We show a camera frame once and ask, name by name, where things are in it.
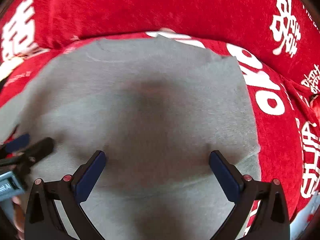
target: gray cloth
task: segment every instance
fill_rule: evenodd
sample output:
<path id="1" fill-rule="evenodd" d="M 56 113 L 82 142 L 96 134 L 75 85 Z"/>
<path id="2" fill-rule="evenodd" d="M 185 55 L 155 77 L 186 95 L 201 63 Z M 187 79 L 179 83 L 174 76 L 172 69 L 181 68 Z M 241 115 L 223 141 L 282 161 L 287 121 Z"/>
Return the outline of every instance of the gray cloth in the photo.
<path id="1" fill-rule="evenodd" d="M 163 37 L 101 39 L 60 55 L 0 118 L 16 120 L 32 142 L 56 140 L 31 180 L 59 180 L 95 150 L 106 152 L 107 167 L 82 204 L 106 239 L 211 238 L 233 207 L 208 166 L 212 150 L 260 179 L 237 60 Z"/>

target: plush fabric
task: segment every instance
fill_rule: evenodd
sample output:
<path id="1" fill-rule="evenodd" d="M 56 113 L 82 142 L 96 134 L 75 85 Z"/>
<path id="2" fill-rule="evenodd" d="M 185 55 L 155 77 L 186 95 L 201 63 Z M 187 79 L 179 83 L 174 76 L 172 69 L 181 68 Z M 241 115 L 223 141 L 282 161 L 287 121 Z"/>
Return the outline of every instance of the plush fabric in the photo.
<path id="1" fill-rule="evenodd" d="M 15 0 L 0 29 L 24 0 Z M 280 5 L 283 11 L 288 7 Z M 292 0 L 291 14 L 299 25 L 293 37 L 297 52 L 292 56 L 275 41 L 270 30 L 274 15 L 280 15 L 277 0 L 34 0 L 35 42 L 44 48 L 61 48 L 75 38 L 133 33 L 171 28 L 177 33 L 230 42 L 241 46 L 280 74 L 300 83 L 306 70 L 319 62 L 320 34 L 300 0 Z M 284 24 L 292 17 L 284 19 Z"/>
<path id="2" fill-rule="evenodd" d="M 137 33 L 108 36 L 107 38 L 151 38 L 152 36 L 157 35 L 157 33 Z M 267 85 L 263 82 L 264 79 L 262 81 L 258 80 L 258 83 L 252 83 L 251 79 L 246 80 L 256 119 L 258 141 L 261 147 L 259 152 L 261 179 L 263 181 L 271 181 L 274 178 L 279 178 L 281 180 L 286 194 L 289 215 L 292 217 L 295 213 L 301 210 L 310 199 L 309 197 L 302 197 L 300 192 L 303 173 L 302 164 L 306 160 L 308 160 L 308 163 L 313 163 L 314 161 L 314 154 L 302 151 L 302 128 L 305 124 L 308 124 L 308 121 L 310 121 L 311 123 L 316 124 L 315 127 L 312 125 L 308 126 L 310 131 L 318 137 L 320 135 L 318 120 L 314 111 L 308 106 L 307 98 L 310 95 L 310 91 L 304 86 L 297 85 L 282 77 L 264 63 L 259 62 L 257 58 L 247 50 L 243 50 L 224 42 L 208 39 L 190 37 L 187 40 L 178 40 L 183 42 L 197 41 L 199 42 L 197 43 L 198 46 L 209 48 L 219 55 L 236 56 L 242 66 L 242 70 L 246 71 L 246 73 L 243 72 L 245 79 L 247 74 L 250 75 L 248 70 L 253 73 L 260 71 L 260 74 L 269 76 L 269 78 L 267 78 L 271 81 L 271 84 L 269 83 L 269 87 L 272 87 L 273 89 L 266 88 Z M 3 92 L 0 94 L 0 101 L 5 103 L 8 101 L 9 97 L 19 97 L 21 94 L 17 94 L 18 91 L 22 91 L 25 84 L 37 75 L 38 71 L 44 67 L 43 63 L 45 61 L 49 61 L 50 58 L 54 58 L 59 53 L 69 53 L 77 47 L 83 46 L 91 41 L 92 40 L 76 41 L 65 50 L 53 49 L 51 52 L 35 57 L 38 60 L 34 60 L 34 58 L 26 60 L 21 66 L 14 70 L 14 75 L 20 78 L 17 78 L 14 82 L 10 82 L 9 79 L 7 83 L 8 85 L 3 88 Z M 31 72 L 31 74 L 29 76 L 25 76 L 24 73 L 28 71 Z M 261 101 L 259 96 L 257 96 L 257 92 L 259 92 L 258 95 L 261 95 L 261 91 L 262 93 L 267 93 L 267 97 L 274 97 L 274 94 L 276 94 L 275 98 L 280 98 L 280 101 L 275 102 L 274 99 Z M 269 107 L 265 106 L 261 102 L 267 102 Z M 283 105 L 283 112 L 272 112 L 271 108 L 278 109 L 278 105 Z M 16 118 L 10 119 L 11 127 L 15 127 L 15 125 L 19 124 L 19 113 L 21 111 L 21 107 L 22 106 L 18 105 L 16 109 L 11 110 L 16 111 L 17 113 Z"/>
<path id="3" fill-rule="evenodd" d="M 233 207 L 209 168 L 213 149 L 260 180 L 256 122 L 235 57 L 162 36 L 102 38 L 49 62 L 0 118 L 15 119 L 6 109 L 20 101 L 18 133 L 56 141 L 30 186 L 72 174 L 97 149 L 108 155 L 82 204 L 106 239 L 210 239 Z"/>
<path id="4" fill-rule="evenodd" d="M 12 19 L 23 1 L 26 0 L 13 2 L 0 20 L 1 28 Z M 77 39 L 167 27 L 202 38 L 198 40 L 201 40 L 205 47 L 221 55 L 230 53 L 223 42 L 214 42 L 212 45 L 212 40 L 241 46 L 268 65 L 263 64 L 262 69 L 246 64 L 245 67 L 254 73 L 262 70 L 279 87 L 279 90 L 278 87 L 274 89 L 273 85 L 273 89 L 259 88 L 247 83 L 261 145 L 259 159 L 262 179 L 284 179 L 289 213 L 294 215 L 310 198 L 310 194 L 302 196 L 301 186 L 307 192 L 310 181 L 314 179 L 311 175 L 305 175 L 302 179 L 302 174 L 314 173 L 316 184 L 319 176 L 314 170 L 304 169 L 302 164 L 313 163 L 316 151 L 310 145 L 304 144 L 313 145 L 312 141 L 317 141 L 320 136 L 319 122 L 308 107 L 309 96 L 320 92 L 320 34 L 312 17 L 299 0 L 291 0 L 291 13 L 278 17 L 284 14 L 283 12 L 290 11 L 289 3 L 290 0 L 33 0 L 30 6 L 34 9 L 34 14 L 30 18 L 34 20 L 35 31 L 31 40 L 42 48 L 50 48 L 51 51 L 26 60 L 12 72 L 7 86 L 4 85 L 0 94 L 0 106 L 17 96 L 51 58 L 65 51 L 66 46 L 71 44 L 68 49 L 72 49 L 73 42 Z M 282 20 L 282 30 L 287 28 L 284 30 L 285 36 L 286 33 L 292 34 L 297 43 L 297 51 L 294 53 L 292 50 L 290 54 L 292 47 L 284 45 L 282 50 L 278 51 L 280 54 L 275 55 L 274 49 L 278 48 L 284 39 L 283 33 L 280 32 L 277 36 L 275 31 L 275 28 L 279 30 Z M 129 34 L 116 38 L 132 36 L 137 37 Z M 281 115 L 261 112 L 256 100 L 260 90 L 276 93 L 284 103 L 285 112 Z M 270 99 L 268 104 L 275 106 L 274 101 Z M 9 122 L 13 126 L 19 120 Z M 305 129 L 304 134 L 308 134 L 310 129 L 313 138 L 310 139 L 310 134 L 309 138 L 303 137 L 302 129 Z M 301 151 L 303 146 L 307 147 L 307 150 Z"/>

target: black tool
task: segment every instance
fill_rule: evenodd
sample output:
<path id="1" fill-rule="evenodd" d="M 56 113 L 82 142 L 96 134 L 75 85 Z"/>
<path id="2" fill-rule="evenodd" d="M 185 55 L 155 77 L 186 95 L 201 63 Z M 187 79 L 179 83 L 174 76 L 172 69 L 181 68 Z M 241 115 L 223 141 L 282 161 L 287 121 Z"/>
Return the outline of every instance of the black tool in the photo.
<path id="1" fill-rule="evenodd" d="M 10 143 L 2 145 L 0 155 L 25 148 L 29 143 L 29 135 L 22 135 Z M 30 168 L 52 153 L 54 141 L 52 138 L 44 138 L 30 146 L 18 156 L 0 159 L 0 201 L 23 194 L 27 190 L 25 176 L 30 173 Z"/>
<path id="2" fill-rule="evenodd" d="M 80 203 L 87 200 L 105 164 L 105 154 L 96 151 L 73 175 L 66 175 L 54 182 L 36 179 L 28 202 L 25 239 L 75 239 L 68 235 L 60 219 L 54 202 L 60 200 L 80 240 L 104 240 L 85 215 Z M 211 240 L 234 240 L 251 211 L 253 201 L 260 199 L 255 221 L 248 234 L 241 239 L 290 239 L 287 205 L 278 179 L 267 183 L 255 181 L 249 175 L 243 176 L 219 151 L 211 152 L 209 165 L 228 200 L 235 203 Z"/>

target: white chinese character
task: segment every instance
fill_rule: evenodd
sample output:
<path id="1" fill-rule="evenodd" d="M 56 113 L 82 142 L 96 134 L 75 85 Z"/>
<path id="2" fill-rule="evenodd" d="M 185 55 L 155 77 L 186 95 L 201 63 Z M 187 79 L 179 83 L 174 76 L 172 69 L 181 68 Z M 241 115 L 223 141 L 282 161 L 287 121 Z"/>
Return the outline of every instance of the white chinese character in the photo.
<path id="1" fill-rule="evenodd" d="M 302 133 L 302 142 L 303 142 L 303 150 L 305 152 L 314 154 L 314 162 L 313 163 L 304 163 L 303 167 L 306 170 L 303 175 L 303 183 L 301 185 L 301 196 L 304 198 L 310 198 L 312 194 L 318 188 L 320 181 L 320 169 L 318 168 L 318 160 L 320 157 L 320 152 L 317 149 L 320 149 L 320 145 L 315 141 L 319 141 L 319 138 L 310 132 L 310 126 L 316 127 L 315 123 L 311 123 L 307 121 L 301 130 Z"/>
<path id="2" fill-rule="evenodd" d="M 320 80 L 320 70 L 319 65 L 314 64 L 314 69 L 309 72 L 309 75 L 304 75 L 305 79 L 303 79 L 300 84 L 310 88 L 311 92 L 314 94 L 320 93 L 320 89 L 318 87 Z"/>
<path id="3" fill-rule="evenodd" d="M 274 55 L 280 55 L 284 45 L 285 52 L 289 53 L 290 57 L 293 57 L 298 50 L 296 41 L 301 39 L 301 33 L 296 17 L 291 15 L 291 1 L 292 0 L 288 0 L 288 2 L 286 0 L 277 0 L 276 7 L 280 15 L 273 15 L 272 24 L 269 28 L 273 33 L 275 41 L 281 41 L 282 38 L 283 40 L 280 46 L 272 51 Z"/>
<path id="4" fill-rule="evenodd" d="M 35 21 L 30 19 L 35 14 L 32 3 L 33 0 L 25 0 L 20 3 L 11 20 L 2 28 L 1 48 L 4 61 L 27 51 L 34 42 Z"/>

